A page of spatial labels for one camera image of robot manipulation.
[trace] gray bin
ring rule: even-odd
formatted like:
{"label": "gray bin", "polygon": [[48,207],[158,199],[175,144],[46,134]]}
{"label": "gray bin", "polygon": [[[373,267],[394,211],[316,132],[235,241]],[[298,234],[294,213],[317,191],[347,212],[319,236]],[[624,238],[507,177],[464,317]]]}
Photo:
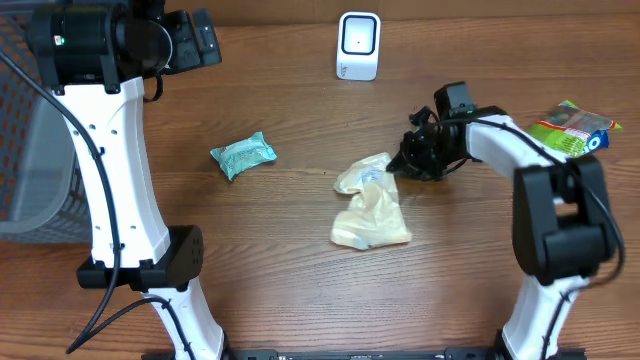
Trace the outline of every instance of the gray bin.
{"label": "gray bin", "polygon": [[[0,1],[0,49],[38,81],[24,41],[34,2]],[[89,242],[89,208],[62,115],[0,61],[0,240]]]}

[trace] mesh basket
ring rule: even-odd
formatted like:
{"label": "mesh basket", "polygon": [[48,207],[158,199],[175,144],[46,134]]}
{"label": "mesh basket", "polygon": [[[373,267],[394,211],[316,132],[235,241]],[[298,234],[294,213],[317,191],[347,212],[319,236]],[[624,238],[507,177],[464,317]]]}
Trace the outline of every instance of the mesh basket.
{"label": "mesh basket", "polygon": [[[0,2],[0,49],[40,81],[25,43],[33,2]],[[62,115],[0,62],[0,239],[89,242],[89,210]]]}

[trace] wooden table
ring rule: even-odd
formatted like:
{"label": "wooden table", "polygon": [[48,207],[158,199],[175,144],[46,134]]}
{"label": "wooden table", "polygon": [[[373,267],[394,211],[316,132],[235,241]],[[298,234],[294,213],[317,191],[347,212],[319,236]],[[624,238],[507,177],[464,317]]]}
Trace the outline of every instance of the wooden table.
{"label": "wooden table", "polygon": [[[351,163],[395,153],[407,115],[466,80],[480,105],[521,126],[571,99],[619,121],[601,151],[628,245],[615,284],[580,297],[562,333],[590,359],[638,359],[640,345],[640,16],[385,22],[374,82],[335,76],[337,26],[219,28],[224,62],[165,78],[145,105],[156,197],[168,224],[205,234],[204,292],[236,348],[422,350],[492,343],[522,273],[510,240],[511,191],[483,164],[441,183],[398,180],[414,240],[360,252],[329,241]],[[263,131],[279,158],[229,183],[213,147]],[[0,358],[67,359],[102,291],[75,269],[87,245],[0,244]],[[119,289],[107,313],[139,299]],[[149,308],[70,359],[135,359],[171,345]]]}

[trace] teal cloth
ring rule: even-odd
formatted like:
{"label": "teal cloth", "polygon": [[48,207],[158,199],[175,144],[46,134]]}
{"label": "teal cloth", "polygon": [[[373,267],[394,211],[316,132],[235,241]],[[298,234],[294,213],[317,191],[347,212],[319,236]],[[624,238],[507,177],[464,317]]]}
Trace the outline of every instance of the teal cloth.
{"label": "teal cloth", "polygon": [[229,181],[247,169],[278,158],[271,145],[264,140],[262,132],[235,144],[213,149],[211,156],[218,161]]}

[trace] cable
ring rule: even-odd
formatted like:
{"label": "cable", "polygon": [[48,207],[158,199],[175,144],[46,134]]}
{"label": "cable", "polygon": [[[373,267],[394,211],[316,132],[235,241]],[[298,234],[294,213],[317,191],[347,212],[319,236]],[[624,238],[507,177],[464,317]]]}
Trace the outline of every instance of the cable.
{"label": "cable", "polygon": [[589,194],[589,196],[596,203],[596,205],[598,206],[598,208],[600,209],[602,214],[607,218],[607,221],[609,222],[609,224],[611,225],[611,227],[613,229],[614,238],[615,238],[616,244],[618,245],[618,263],[617,263],[615,269],[611,273],[609,273],[606,277],[604,277],[602,279],[593,281],[593,282],[591,282],[591,283],[589,283],[587,285],[578,286],[578,287],[569,289],[569,290],[567,290],[566,293],[562,294],[562,298],[561,298],[560,302],[558,303],[558,305],[556,306],[556,309],[555,309],[555,311],[553,313],[553,317],[551,319],[551,322],[549,323],[549,327],[547,328],[547,332],[546,332],[545,337],[543,339],[544,344],[542,346],[542,352],[541,352],[541,355],[540,355],[540,359],[541,360],[546,360],[547,351],[548,351],[548,347],[549,347],[549,339],[551,338],[551,334],[553,333],[553,329],[555,328],[556,323],[558,322],[558,318],[560,317],[560,312],[562,311],[562,307],[564,306],[564,303],[571,301],[570,297],[571,297],[571,295],[573,293],[575,293],[577,291],[593,289],[595,287],[600,287],[600,286],[609,284],[613,280],[615,280],[618,276],[620,276],[620,274],[622,273],[622,269],[624,268],[624,263],[625,263],[626,250],[625,250],[625,244],[624,244],[624,240],[622,238],[622,234],[620,233],[620,229],[618,228],[618,224],[616,223],[615,219],[613,218],[613,215],[611,215],[611,212],[609,211],[609,209],[607,209],[607,207],[604,205],[602,200],[600,200],[600,198],[595,194],[593,189],[591,189],[589,186],[587,186],[582,181],[582,179],[580,178],[579,174],[577,174],[572,168],[567,166],[566,163],[563,163],[560,160],[558,160],[555,157],[553,157],[552,155],[550,155],[543,147],[541,147],[538,144],[536,144],[531,138],[529,138],[524,133],[522,133],[522,132],[520,132],[520,131],[518,131],[518,130],[510,127],[510,126],[508,126],[507,124],[498,124],[498,123],[495,123],[495,122],[486,121],[486,120],[480,120],[480,119],[448,119],[448,120],[443,121],[442,123],[449,123],[449,124],[455,124],[455,123],[457,123],[457,124],[478,123],[478,124],[482,124],[482,125],[488,125],[488,126],[497,127],[497,128],[500,128],[502,130],[505,130],[505,131],[515,135],[520,140],[522,140],[525,144],[527,144],[533,150],[535,150],[540,156],[542,156],[545,159],[549,160],[554,165],[557,165],[557,166],[563,168],[567,173],[569,173],[569,175],[571,175],[571,177],[574,179],[576,184],[578,184],[578,186],[580,186],[584,191],[587,192],[587,194]]}
{"label": "cable", "polygon": [[105,294],[102,297],[102,301],[100,301],[100,305],[98,306],[95,313],[93,314],[93,316],[91,317],[87,325],[84,327],[80,335],[78,335],[78,337],[73,341],[73,343],[66,350],[66,353],[71,354],[73,351],[75,351],[80,346],[82,346],[82,344],[84,344],[89,339],[94,337],[97,333],[102,331],[102,329],[107,327],[109,324],[111,324],[113,321],[115,321],[116,319],[118,319],[120,316],[124,315],[128,311],[142,304],[147,304],[151,302],[160,302],[163,305],[162,307],[166,308],[169,311],[169,314],[171,315],[171,319],[173,320],[176,326],[176,330],[178,331],[178,335],[180,336],[180,340],[185,346],[185,351],[189,353],[189,357],[191,360],[195,360],[193,351],[191,350],[189,343],[186,340],[186,337],[184,335],[184,332],[182,331],[182,327],[180,325],[180,321],[176,313],[174,312],[169,302],[160,297],[146,298],[146,299],[137,301],[129,305],[128,307],[120,310],[115,315],[111,316],[109,319],[107,319],[102,324],[100,324],[96,329],[93,329],[95,324],[100,319],[100,316],[104,312],[104,309],[107,307],[107,304],[111,299],[111,296],[113,295],[113,291],[117,286],[118,275],[120,272],[120,251],[121,251],[120,236],[118,232],[118,223],[116,221],[116,210],[115,210],[115,204],[113,202],[113,194],[111,192],[111,186],[109,185],[109,179],[107,177],[107,172],[105,170],[104,163],[102,162],[102,158],[101,158],[102,154],[96,147],[93,140],[91,139],[91,136],[89,135],[87,130],[82,126],[80,121],[78,121],[78,119],[71,113],[71,111],[69,111],[69,109],[67,109],[62,103],[60,103],[60,101],[58,101],[49,92],[47,92],[42,86],[40,86],[40,84],[38,84],[35,80],[29,77],[29,75],[27,75],[24,71],[22,71],[22,69],[18,65],[16,65],[9,57],[7,57],[7,55],[2,50],[0,50],[0,59],[2,59],[2,61],[4,61],[7,64],[7,66],[18,75],[18,77],[20,77],[24,82],[26,82],[29,86],[31,86],[40,96],[42,96],[51,105],[53,105],[53,107],[55,107],[58,111],[60,111],[60,113],[62,113],[62,115],[65,118],[67,118],[67,120],[71,123],[71,125],[73,125],[73,127],[76,129],[78,134],[82,137],[82,140],[84,140],[84,142],[87,144],[87,147],[89,148],[91,157],[93,158],[93,161],[96,164],[98,175],[100,176],[100,182],[102,183],[104,196],[106,198],[107,212],[109,214],[109,222],[111,225],[111,236],[113,237],[113,271],[111,275],[111,280],[109,281],[107,290],[105,291]]}
{"label": "cable", "polygon": [[106,328],[107,326],[111,325],[112,322],[118,320],[122,315],[125,315],[126,313],[128,313],[129,311],[137,308],[138,306],[144,305],[144,304],[149,304],[152,302],[158,302],[162,304],[162,308],[166,309],[167,311],[169,311],[169,315],[171,316],[171,319],[173,320],[173,323],[176,327],[176,331],[178,332],[178,336],[180,337],[180,341],[182,341],[182,344],[184,345],[184,351],[186,351],[189,354],[189,358],[191,360],[195,360],[195,354],[193,353],[193,349],[191,348],[191,344],[187,342],[187,338],[184,335],[184,332],[182,330],[182,326],[180,325],[180,320],[178,320],[178,315],[176,315],[175,311],[173,310],[173,307],[171,307],[171,303],[161,297],[149,297],[149,298],[145,298],[145,299],[140,299],[130,305],[128,305],[127,307],[123,308],[122,310],[118,311],[117,313],[111,315],[107,320],[105,320],[104,322],[102,322],[102,324],[96,326],[93,330],[91,330],[91,332],[89,332],[89,334],[86,336],[86,338],[84,339],[84,341],[79,344],[78,346],[81,346],[82,344],[84,344],[85,342],[89,341],[91,338],[93,338],[94,336],[98,335],[98,333],[100,333],[102,330],[104,330],[104,328]]}

